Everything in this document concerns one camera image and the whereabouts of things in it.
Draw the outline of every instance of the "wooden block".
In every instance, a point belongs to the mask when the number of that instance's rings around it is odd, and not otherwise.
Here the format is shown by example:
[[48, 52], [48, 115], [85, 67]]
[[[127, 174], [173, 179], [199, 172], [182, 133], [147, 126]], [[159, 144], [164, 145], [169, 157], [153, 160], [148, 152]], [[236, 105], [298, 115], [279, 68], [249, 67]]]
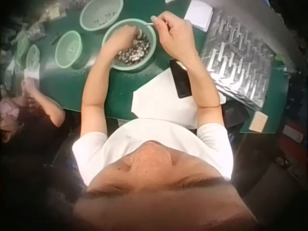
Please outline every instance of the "wooden block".
[[255, 112], [249, 130], [261, 133], [266, 125], [267, 120], [268, 116], [266, 114], [259, 111]]

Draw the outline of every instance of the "white paper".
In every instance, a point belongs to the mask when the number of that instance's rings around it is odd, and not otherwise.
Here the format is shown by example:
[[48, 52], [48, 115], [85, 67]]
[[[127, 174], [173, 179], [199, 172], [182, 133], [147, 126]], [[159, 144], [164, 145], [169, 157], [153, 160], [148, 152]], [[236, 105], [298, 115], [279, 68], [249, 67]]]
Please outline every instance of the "white paper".
[[192, 0], [184, 19], [189, 20], [194, 26], [207, 32], [212, 15], [213, 7], [203, 1]]
[[39, 88], [39, 67], [40, 64], [38, 64], [37, 68], [33, 71], [29, 71], [27, 68], [24, 70], [24, 78], [33, 78], [35, 79], [35, 83], [37, 85], [37, 87]]
[[15, 60], [12, 59], [12, 61], [10, 62], [10, 64], [8, 65], [8, 68], [6, 69], [6, 71], [10, 71], [11, 75], [13, 75], [14, 73], [14, 68], [15, 68]]
[[294, 128], [288, 125], [284, 126], [282, 133], [298, 143], [300, 143], [304, 138], [304, 135], [301, 132], [295, 130]]
[[139, 118], [162, 119], [188, 129], [197, 128], [193, 97], [178, 98], [170, 68], [134, 92], [131, 111]]

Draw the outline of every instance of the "small container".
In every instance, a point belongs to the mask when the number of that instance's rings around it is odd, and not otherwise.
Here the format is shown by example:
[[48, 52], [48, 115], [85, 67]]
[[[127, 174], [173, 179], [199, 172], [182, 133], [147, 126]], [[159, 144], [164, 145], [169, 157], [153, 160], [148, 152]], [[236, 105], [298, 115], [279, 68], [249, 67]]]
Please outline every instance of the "small container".
[[22, 31], [19, 35], [19, 39], [17, 42], [17, 55], [19, 57], [23, 56], [29, 49], [30, 46], [30, 39], [25, 34], [24, 31]]
[[28, 51], [26, 58], [26, 68], [33, 71], [39, 65], [39, 49], [36, 45], [32, 45]]
[[112, 25], [120, 16], [123, 0], [92, 0], [80, 15], [80, 25], [87, 31], [100, 30]]
[[55, 60], [60, 68], [68, 68], [74, 64], [82, 52], [81, 36], [78, 32], [71, 30], [66, 32], [59, 40]]
[[151, 48], [149, 50], [149, 53], [140, 63], [133, 64], [133, 65], [127, 65], [122, 61], [114, 59], [113, 64], [112, 64], [112, 67], [114, 69], [117, 69], [117, 70], [120, 70], [120, 71], [131, 71], [131, 70], [136, 70], [136, 69], [142, 68], [149, 63], [149, 61], [150, 61], [151, 57], [153, 56], [155, 49], [156, 49], [157, 38], [156, 38], [156, 34], [155, 34], [155, 31], [153, 30], [153, 28], [151, 26], [145, 25], [145, 23], [146, 23], [145, 21], [140, 20], [140, 19], [135, 19], [135, 18], [125, 19], [125, 20], [122, 20], [122, 21], [114, 24], [106, 32], [106, 34], [103, 38], [102, 45], [105, 44], [106, 41], [108, 41], [108, 39], [111, 37], [112, 33], [116, 29], [123, 27], [124, 25], [135, 26], [136, 28], [141, 29], [142, 32], [144, 34], [146, 34], [146, 36], [149, 40], [149, 43], [151, 44]]

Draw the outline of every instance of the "sleeve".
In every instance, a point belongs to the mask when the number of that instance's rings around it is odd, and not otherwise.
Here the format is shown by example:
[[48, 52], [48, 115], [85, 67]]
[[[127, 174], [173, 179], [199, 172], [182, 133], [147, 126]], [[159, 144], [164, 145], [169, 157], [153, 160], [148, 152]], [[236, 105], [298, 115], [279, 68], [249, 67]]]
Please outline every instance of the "sleeve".
[[103, 163], [97, 163], [97, 159], [101, 159], [97, 157], [103, 154], [102, 148], [106, 141], [106, 134], [102, 132], [90, 132], [73, 144], [73, 154], [80, 175], [86, 185], [89, 185], [101, 170], [101, 166], [103, 166]]
[[211, 160], [223, 177], [230, 180], [233, 154], [227, 130], [221, 124], [205, 124], [197, 130], [197, 137], [211, 150]]

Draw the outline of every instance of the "smartphone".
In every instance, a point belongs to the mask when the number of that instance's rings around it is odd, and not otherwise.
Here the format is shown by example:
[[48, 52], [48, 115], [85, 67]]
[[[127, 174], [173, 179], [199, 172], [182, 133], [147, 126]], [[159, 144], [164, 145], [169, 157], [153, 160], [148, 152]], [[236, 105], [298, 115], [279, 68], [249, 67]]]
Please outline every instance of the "smartphone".
[[180, 99], [192, 96], [191, 83], [186, 68], [177, 60], [170, 61], [175, 87]]

